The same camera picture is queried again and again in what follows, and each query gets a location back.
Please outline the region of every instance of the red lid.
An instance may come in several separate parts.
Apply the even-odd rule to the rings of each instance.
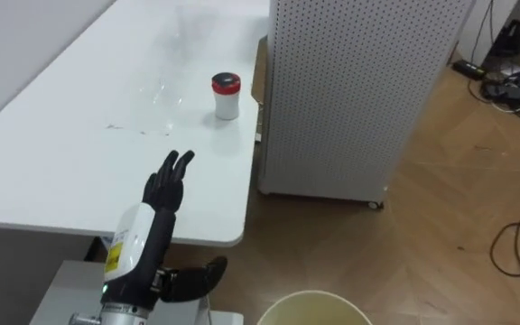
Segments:
[[[234,95],[240,91],[240,77],[236,73],[221,72],[212,77],[212,89],[220,95]]]

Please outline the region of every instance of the wooden floor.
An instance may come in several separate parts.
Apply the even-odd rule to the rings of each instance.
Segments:
[[[168,265],[227,255],[212,294],[246,324],[288,293],[322,289],[375,325],[520,324],[520,278],[491,264],[497,231],[520,217],[520,120],[469,96],[446,70],[392,180],[386,209],[250,191],[229,249],[174,246]],[[498,259],[515,269],[509,237]]]

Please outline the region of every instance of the robotic hand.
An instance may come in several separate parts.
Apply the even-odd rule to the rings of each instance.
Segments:
[[[99,318],[74,314],[70,325],[147,325],[158,299],[187,302],[208,295],[228,260],[219,256],[203,267],[162,269],[183,198],[183,177],[194,152],[178,159],[172,151],[144,188],[142,203],[122,216],[107,254]]]

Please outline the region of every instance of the bucket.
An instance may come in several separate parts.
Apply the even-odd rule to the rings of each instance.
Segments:
[[[336,294],[303,291],[286,296],[265,312],[258,325],[372,325],[355,305]]]

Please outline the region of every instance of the white perforated cabinet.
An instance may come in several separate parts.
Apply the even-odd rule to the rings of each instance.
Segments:
[[[381,202],[473,0],[272,0],[260,191]]]

